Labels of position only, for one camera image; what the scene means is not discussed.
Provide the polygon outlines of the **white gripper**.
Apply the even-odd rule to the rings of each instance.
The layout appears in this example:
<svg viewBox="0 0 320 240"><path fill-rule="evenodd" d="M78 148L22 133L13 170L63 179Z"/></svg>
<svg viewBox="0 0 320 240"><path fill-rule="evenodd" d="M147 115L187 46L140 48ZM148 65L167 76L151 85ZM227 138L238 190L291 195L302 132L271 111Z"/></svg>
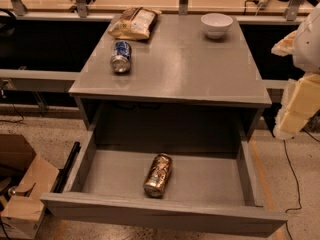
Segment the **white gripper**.
<svg viewBox="0 0 320 240"><path fill-rule="evenodd" d="M320 110L320 3L300 24L277 42L271 53L293 54L293 63L305 73L299 80L289 79L281 108L275 117L273 134L277 139L294 137Z"/></svg>

